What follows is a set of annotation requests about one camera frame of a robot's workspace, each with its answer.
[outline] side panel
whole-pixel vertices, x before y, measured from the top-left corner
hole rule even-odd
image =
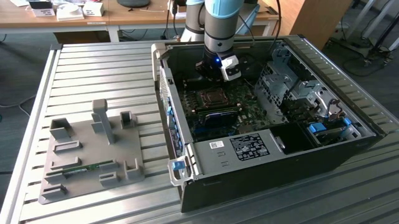
[[[183,188],[181,212],[239,200],[248,194],[331,171],[379,140],[368,137],[343,146],[189,182]]]

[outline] circuit board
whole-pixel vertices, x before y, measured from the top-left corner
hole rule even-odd
[[[204,90],[179,93],[195,142],[261,130],[271,125],[253,94],[237,79]]]

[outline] white device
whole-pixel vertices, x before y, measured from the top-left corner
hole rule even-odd
[[[86,2],[82,6],[82,14],[85,16],[102,16],[104,4],[101,2]]]
[[[57,7],[57,21],[82,20],[81,7],[73,4],[64,4]]]

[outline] aluminum table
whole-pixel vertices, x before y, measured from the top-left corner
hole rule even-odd
[[[364,104],[368,115],[380,121],[391,134],[332,172],[223,205],[180,213],[179,192],[171,185],[167,171],[168,153],[152,81],[151,44],[69,44],[50,50],[0,214],[1,224],[388,224],[399,221],[397,120],[380,105],[364,102],[372,97],[364,96],[335,66],[327,68],[331,79],[351,83],[343,88],[347,91],[351,91],[349,87],[356,88],[351,97],[360,96],[356,102]],[[308,43],[297,44],[312,53],[305,48],[311,47]],[[49,122],[57,117],[65,117],[69,122],[90,119],[90,100],[98,98],[108,100],[108,116],[127,110],[137,115],[145,179],[41,205],[37,196]]]

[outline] cable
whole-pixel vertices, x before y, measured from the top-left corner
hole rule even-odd
[[[125,30],[123,30],[123,31],[131,34],[132,32],[135,32],[135,29],[133,29],[131,32],[128,32],[128,31],[125,31]]]
[[[2,41],[0,41],[0,43],[2,43],[5,41],[5,38],[6,38],[6,34],[4,34],[4,38],[2,38]]]
[[[272,45],[269,46],[267,52],[271,52],[271,50],[272,50],[272,48],[273,48],[275,41],[276,41],[276,39],[277,39],[277,37],[279,37],[279,34],[280,34],[280,28],[281,28],[281,6],[280,6],[280,0],[275,0],[275,1],[276,1],[277,13],[279,13],[279,26],[277,26],[277,28],[276,28],[276,34],[275,34],[275,39],[273,39]]]
[[[167,33],[165,37],[167,37],[168,40],[171,39],[169,38],[169,33],[168,33],[169,13],[171,13],[171,11],[168,9],[168,11],[167,11],[167,27],[165,27],[165,33]]]
[[[344,41],[347,41],[347,36],[345,36],[345,34],[344,34],[344,31],[343,31],[343,17],[344,17],[344,16],[341,16],[341,35],[343,35],[343,39],[344,39]]]
[[[14,106],[18,106],[18,109],[28,115],[28,117],[30,117],[28,111],[21,107],[21,105],[32,98],[34,98],[36,95],[30,96],[29,98],[24,99],[18,104],[12,104],[12,105],[0,105],[0,108],[10,108]]]
[[[176,15],[173,15],[173,30],[175,30],[175,34],[177,36],[179,34],[177,34],[177,30],[176,30],[176,23],[175,23],[175,21],[176,21]]]
[[[0,105],[1,108],[9,108],[9,107],[14,107],[21,105],[22,103],[25,103],[29,99],[34,98],[36,95],[30,96],[29,98],[24,99],[21,102],[18,102],[17,104],[12,104],[12,105]]]
[[[145,29],[145,32],[144,32],[143,36],[141,36],[139,39],[133,38],[131,35],[128,35],[127,33],[124,33],[124,30],[123,30],[123,33],[124,33],[124,35],[127,35],[129,38],[132,38],[133,41],[140,41],[140,40],[144,38],[144,36],[145,36],[145,34],[147,34],[147,31],[148,31],[148,29]]]
[[[21,105],[18,105],[20,110],[26,114],[28,117],[30,117],[30,114],[28,113],[28,111],[25,111],[25,109],[22,108]]]
[[[359,54],[359,57],[355,57],[355,58],[352,58],[352,59],[344,61],[343,64],[341,64],[341,67],[343,67],[343,69],[344,69],[348,73],[351,73],[353,76],[357,76],[357,77],[367,77],[367,76],[371,76],[371,75],[372,75],[375,72],[377,72],[379,70],[381,70],[383,67],[380,67],[380,68],[377,68],[376,70],[373,70],[373,71],[365,73],[365,75],[359,75],[359,74],[356,74],[355,72],[352,72],[352,71],[347,68],[347,63],[351,62],[351,61],[356,61],[356,60],[359,60],[359,59],[361,58],[361,56],[363,56],[363,55]]]
[[[248,83],[249,86],[253,87],[253,85],[248,82],[248,80],[244,78],[244,81]]]
[[[300,78],[296,79],[293,85],[291,86],[291,88],[288,89],[288,91],[285,92],[284,96],[283,96],[283,100],[288,98],[289,96],[289,93],[292,92],[293,88],[296,87],[296,85],[299,84],[300,82]]]
[[[140,41],[144,38],[147,31],[148,31],[148,29],[145,29],[145,32],[144,32],[143,36],[137,39],[137,41]]]
[[[12,171],[0,171],[0,175],[9,175],[12,174]]]
[[[252,46],[251,46],[251,47],[253,47],[253,46],[255,46],[255,37],[253,37],[252,31],[251,31],[249,26],[247,25],[247,23],[245,23],[243,17],[241,17],[240,15],[237,15],[237,16],[239,16],[239,18],[241,19],[241,21],[243,21],[243,23],[244,23],[247,29],[249,30],[251,37],[252,37]]]
[[[200,28],[204,28],[204,24],[200,23],[200,12],[201,12],[204,6],[205,6],[205,3],[203,3],[203,4],[200,5],[200,8],[199,8],[197,23],[199,23],[199,27],[200,27]]]

